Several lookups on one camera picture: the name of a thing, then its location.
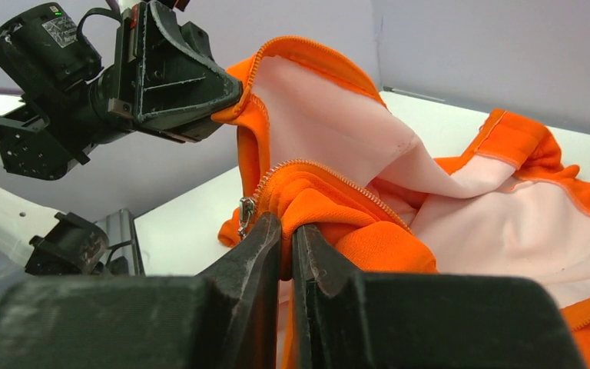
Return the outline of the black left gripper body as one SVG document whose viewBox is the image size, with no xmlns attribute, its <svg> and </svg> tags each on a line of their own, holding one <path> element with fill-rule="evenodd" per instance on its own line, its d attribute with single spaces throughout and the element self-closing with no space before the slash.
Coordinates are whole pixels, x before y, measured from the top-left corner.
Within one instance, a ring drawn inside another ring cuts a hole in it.
<svg viewBox="0 0 590 369">
<path fill-rule="evenodd" d="M 0 115 L 2 147 L 91 148 L 134 131 L 130 115 L 110 109 L 120 66 L 105 68 L 84 34 L 91 16 L 124 22 L 111 8 L 91 8 L 74 22 L 47 2 L 0 26 L 0 69 L 22 90 L 23 102 Z"/>
</svg>

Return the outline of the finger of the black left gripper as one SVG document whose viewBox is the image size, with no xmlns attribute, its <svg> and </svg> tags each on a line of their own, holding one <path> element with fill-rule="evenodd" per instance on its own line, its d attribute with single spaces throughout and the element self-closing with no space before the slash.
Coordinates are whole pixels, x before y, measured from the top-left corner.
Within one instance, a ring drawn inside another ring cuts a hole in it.
<svg viewBox="0 0 590 369">
<path fill-rule="evenodd" d="M 220 125 L 210 119 L 222 83 L 209 36 L 193 22 L 145 25 L 142 127 L 173 141 L 197 142 Z"/>
<path fill-rule="evenodd" d="M 241 81 L 206 53 L 207 33 L 177 23 L 159 1 L 139 5 L 135 27 L 137 82 L 134 115 L 148 131 L 188 131 L 191 124 L 239 102 Z"/>
</svg>

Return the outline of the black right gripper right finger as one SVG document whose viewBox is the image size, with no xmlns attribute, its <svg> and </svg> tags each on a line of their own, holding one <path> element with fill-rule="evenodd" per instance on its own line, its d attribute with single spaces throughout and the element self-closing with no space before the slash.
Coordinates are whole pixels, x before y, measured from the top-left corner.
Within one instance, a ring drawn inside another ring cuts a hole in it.
<svg viewBox="0 0 590 369">
<path fill-rule="evenodd" d="M 534 281 L 361 271 L 313 225 L 292 246 L 298 368 L 585 366 Z"/>
</svg>

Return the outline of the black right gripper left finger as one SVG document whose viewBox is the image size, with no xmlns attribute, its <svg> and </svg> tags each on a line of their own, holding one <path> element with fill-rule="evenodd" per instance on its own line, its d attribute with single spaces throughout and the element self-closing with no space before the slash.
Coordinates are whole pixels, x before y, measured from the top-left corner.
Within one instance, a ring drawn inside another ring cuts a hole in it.
<svg viewBox="0 0 590 369">
<path fill-rule="evenodd" d="M 273 368 L 281 224 L 192 277 L 36 278 L 0 299 L 0 368 Z"/>
</svg>

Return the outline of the orange zip-up jacket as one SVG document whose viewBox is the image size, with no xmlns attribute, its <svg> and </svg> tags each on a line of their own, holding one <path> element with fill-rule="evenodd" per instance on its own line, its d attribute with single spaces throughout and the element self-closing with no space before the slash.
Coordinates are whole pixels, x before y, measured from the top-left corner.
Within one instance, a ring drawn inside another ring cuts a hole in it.
<svg viewBox="0 0 590 369">
<path fill-rule="evenodd" d="M 275 38 L 229 68 L 244 205 L 236 246 L 265 212 L 282 224 L 280 276 L 305 224 L 366 271 L 524 277 L 552 296 L 590 368 L 590 181 L 549 128 L 493 110 L 465 151 L 434 158 L 352 61 Z"/>
</svg>

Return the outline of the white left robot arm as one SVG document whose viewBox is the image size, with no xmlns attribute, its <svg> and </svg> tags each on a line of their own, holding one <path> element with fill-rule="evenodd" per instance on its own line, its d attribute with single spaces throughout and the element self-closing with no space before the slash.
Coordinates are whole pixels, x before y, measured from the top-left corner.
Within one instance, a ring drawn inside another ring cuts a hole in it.
<svg viewBox="0 0 590 369">
<path fill-rule="evenodd" d="M 214 114 L 238 103 L 243 87 L 214 61 L 203 29 L 178 24 L 186 7 L 116 1 L 90 9 L 118 23 L 109 67 L 83 22 L 58 3 L 1 25 L 0 68 L 18 91 L 0 93 L 0 166 L 54 181 L 133 132 L 180 143 L 212 135 Z M 0 188 L 0 252 L 28 274 L 102 274 L 116 250 L 96 224 Z"/>
</svg>

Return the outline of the aluminium left table rail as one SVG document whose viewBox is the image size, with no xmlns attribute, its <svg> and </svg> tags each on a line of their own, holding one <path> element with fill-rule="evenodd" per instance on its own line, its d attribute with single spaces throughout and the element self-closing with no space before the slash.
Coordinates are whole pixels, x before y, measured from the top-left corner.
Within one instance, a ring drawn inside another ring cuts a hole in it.
<svg viewBox="0 0 590 369">
<path fill-rule="evenodd" d="M 144 265 L 134 216 L 122 208 L 98 220 L 95 224 L 105 232 L 109 246 L 102 264 L 114 275 L 144 276 Z"/>
</svg>

